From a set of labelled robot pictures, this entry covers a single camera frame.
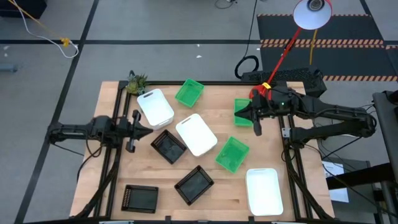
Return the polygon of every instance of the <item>wooden table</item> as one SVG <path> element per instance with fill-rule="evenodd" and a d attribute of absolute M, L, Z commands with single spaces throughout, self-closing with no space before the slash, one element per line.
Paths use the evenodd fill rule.
<path fill-rule="evenodd" d="M 299 92 L 304 92 L 302 83 L 288 83 L 288 85 Z M 95 116 L 108 115 L 112 117 L 117 86 L 117 82 L 102 83 Z M 273 168 L 278 173 L 284 212 L 279 216 L 255 217 L 255 219 L 256 221 L 294 221 L 286 164 L 280 158 L 283 147 L 278 120 L 264 119 L 261 121 L 263 134 L 259 137 L 254 134 L 252 128 L 236 127 L 233 123 L 234 99 L 247 98 L 251 86 L 206 86 L 202 96 L 192 109 L 174 99 L 180 86 L 149 87 L 149 89 L 154 88 L 162 90 L 175 112 L 173 123 L 166 126 L 166 129 L 181 140 L 175 130 L 175 125 L 191 114 L 198 113 L 216 135 L 218 144 L 199 158 L 194 157 L 187 150 L 173 165 L 169 164 L 150 146 L 150 143 L 165 128 L 154 131 L 140 141 L 136 141 L 135 153 L 128 153 L 123 146 L 112 219 L 164 220 L 165 216 L 171 215 L 172 220 L 247 221 L 248 216 L 252 214 L 248 210 L 246 197 L 246 171 L 254 168 Z M 124 102 L 125 96 L 126 94 L 123 93 L 121 102 Z M 128 116 L 130 120 L 132 120 L 133 109 L 137 108 L 139 106 L 136 97 L 132 97 Z M 309 128 L 312 126 L 310 120 L 302 120 L 297 117 L 294 119 L 298 127 Z M 141 123 L 144 126 L 149 126 L 145 116 L 142 117 Z M 230 136 L 238 138 L 250 147 L 249 154 L 235 174 L 215 162 L 215 157 Z M 317 147 L 317 142 L 310 141 L 309 145 Z M 92 141 L 90 146 L 94 149 L 99 146 L 99 143 Z M 77 214 L 97 190 L 103 156 L 104 152 L 100 157 L 91 159 L 82 169 L 70 215 Z M 319 153 L 306 147 L 302 149 L 302 160 L 309 191 L 325 211 L 334 216 Z M 174 189 L 174 185 L 197 165 L 201 165 L 206 170 L 215 184 L 193 205 L 188 206 Z M 121 204 L 126 184 L 159 187 L 156 213 L 122 212 Z M 297 192 L 301 216 L 305 217 L 301 191 L 298 188 Z M 104 214 L 108 193 L 106 192 L 103 197 L 101 214 Z"/>

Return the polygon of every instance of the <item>white cord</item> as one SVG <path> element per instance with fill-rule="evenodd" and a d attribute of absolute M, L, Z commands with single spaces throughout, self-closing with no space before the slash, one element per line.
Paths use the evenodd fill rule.
<path fill-rule="evenodd" d="M 69 40 L 69 43 L 72 44 L 72 46 L 74 46 L 74 48 L 76 48 L 76 53 L 74 54 L 74 56 L 67 56 L 67 55 L 65 55 L 65 52 L 62 50 L 62 48 L 61 48 L 57 43 L 55 43 L 54 41 L 52 41 L 52 40 L 50 40 L 50 39 L 48 39 L 48 38 L 46 38 L 46 37 L 43 37 L 43 36 L 40 36 L 40 35 L 35 35 L 35 34 L 31 33 L 31 32 L 29 31 L 29 29 L 27 28 L 27 24 L 26 24 L 26 20 L 25 20 L 24 13 L 19 9 L 19 7 L 17 7 L 17 8 L 18 8 L 18 11 L 21 13 L 22 19 L 24 20 L 24 24 L 25 24 L 26 31 L 27 31 L 30 35 L 33 35 L 33 36 L 38 37 L 38 38 L 41 38 L 41 39 L 45 39 L 45 40 L 49 41 L 50 43 L 54 44 L 55 46 L 57 46 L 57 47 L 60 49 L 60 51 L 61 51 L 61 53 L 63 54 L 63 56 L 66 57 L 66 58 L 74 58 L 74 57 L 76 57 L 76 56 L 79 54 L 79 49 L 78 49 L 78 47 L 77 47 L 71 40 Z"/>

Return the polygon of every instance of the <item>black plastic basket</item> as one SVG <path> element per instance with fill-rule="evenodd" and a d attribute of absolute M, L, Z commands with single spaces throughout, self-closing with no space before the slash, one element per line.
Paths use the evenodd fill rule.
<path fill-rule="evenodd" d="M 181 195 L 187 205 L 191 205 L 214 184 L 201 166 L 194 168 L 174 188 Z"/>
<path fill-rule="evenodd" d="M 173 164 L 187 150 L 172 133 L 165 130 L 150 144 L 170 164 Z"/>
<path fill-rule="evenodd" d="M 155 213 L 158 187 L 126 185 L 122 211 Z"/>

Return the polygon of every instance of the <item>green plastic basket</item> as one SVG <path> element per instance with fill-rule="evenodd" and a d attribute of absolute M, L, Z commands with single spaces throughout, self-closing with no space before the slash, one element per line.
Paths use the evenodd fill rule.
<path fill-rule="evenodd" d="M 235 99 L 234 113 L 245 108 L 249 104 L 249 102 L 251 102 L 250 99 Z M 249 121 L 248 119 L 240 118 L 237 116 L 234 116 L 234 124 L 236 126 L 242 126 L 242 127 L 253 126 L 252 121 Z"/>
<path fill-rule="evenodd" d="M 221 152 L 216 157 L 216 162 L 225 169 L 235 173 L 249 152 L 249 147 L 234 137 L 230 137 Z"/>
<path fill-rule="evenodd" d="M 175 95 L 175 99 L 183 105 L 192 108 L 195 102 L 199 99 L 204 88 L 204 85 L 192 79 L 187 79 Z"/>

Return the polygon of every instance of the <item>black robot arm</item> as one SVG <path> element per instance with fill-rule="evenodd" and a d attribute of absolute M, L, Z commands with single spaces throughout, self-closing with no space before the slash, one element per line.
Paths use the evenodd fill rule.
<path fill-rule="evenodd" d="M 48 139 L 52 144 L 66 139 L 97 140 L 104 146 L 118 147 L 121 138 L 130 138 L 126 149 L 134 152 L 134 140 L 140 140 L 153 130 L 139 123 L 141 114 L 138 110 L 133 111 L 132 117 L 132 123 L 125 116 L 119 119 L 118 124 L 108 116 L 97 116 L 88 124 L 57 123 L 49 126 Z"/>
<path fill-rule="evenodd" d="M 292 114 L 302 119 L 324 117 L 343 121 L 310 129 L 284 129 L 284 137 L 289 138 L 293 147 L 302 148 L 311 139 L 325 139 L 341 134 L 367 138 L 372 136 L 376 129 L 376 119 L 363 108 L 327 104 L 318 98 L 297 93 L 284 86 L 267 90 L 265 96 L 260 95 L 256 90 L 253 93 L 252 102 L 235 115 L 251 120 L 257 136 L 262 134 L 259 122 L 262 118 Z"/>

